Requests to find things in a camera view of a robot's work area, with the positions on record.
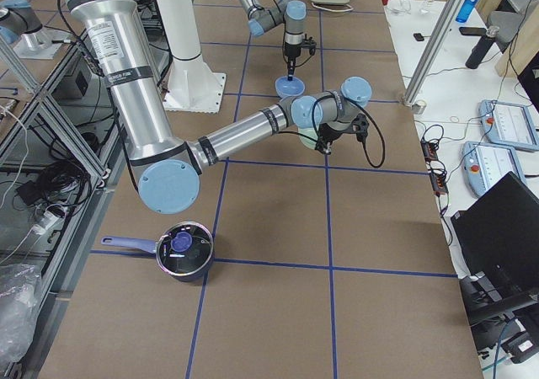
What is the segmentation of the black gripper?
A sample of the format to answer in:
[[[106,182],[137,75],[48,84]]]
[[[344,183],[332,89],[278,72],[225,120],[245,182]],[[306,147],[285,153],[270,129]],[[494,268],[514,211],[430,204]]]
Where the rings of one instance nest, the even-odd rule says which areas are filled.
[[[296,69],[296,60],[301,56],[304,50],[308,51],[309,56],[316,53],[316,41],[307,34],[290,34],[285,32],[282,44],[282,56],[286,61],[287,80],[292,81]]]
[[[322,154],[331,154],[331,145],[344,134],[354,135],[360,143],[366,142],[367,118],[365,115],[358,114],[349,124],[344,126],[343,130],[337,130],[329,124],[321,124],[318,128],[316,150]]]

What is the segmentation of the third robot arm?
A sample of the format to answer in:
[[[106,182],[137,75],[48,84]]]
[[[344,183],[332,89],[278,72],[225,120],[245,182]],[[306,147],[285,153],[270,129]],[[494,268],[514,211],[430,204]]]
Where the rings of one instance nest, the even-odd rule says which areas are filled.
[[[1,37],[23,59],[52,60],[60,48],[27,0],[1,1]]]

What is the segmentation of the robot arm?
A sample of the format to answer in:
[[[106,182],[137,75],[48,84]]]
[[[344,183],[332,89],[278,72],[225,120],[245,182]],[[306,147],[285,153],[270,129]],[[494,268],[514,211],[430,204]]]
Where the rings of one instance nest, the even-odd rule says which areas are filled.
[[[225,77],[204,62],[192,0],[157,0],[173,56],[167,95],[157,86],[147,37],[136,0],[65,0],[93,45],[130,139],[129,163],[144,204],[161,214],[189,208],[200,190],[204,168],[295,125],[320,152],[354,131],[369,102],[371,85],[349,77],[340,88],[307,95],[292,92],[290,79],[276,82],[280,101],[196,141],[176,137],[165,104],[175,109],[218,109]]]
[[[284,25],[282,56],[287,74],[284,82],[297,80],[295,71],[316,52],[317,43],[305,32],[307,6],[300,0],[238,0],[248,16],[252,36],[259,37]]]

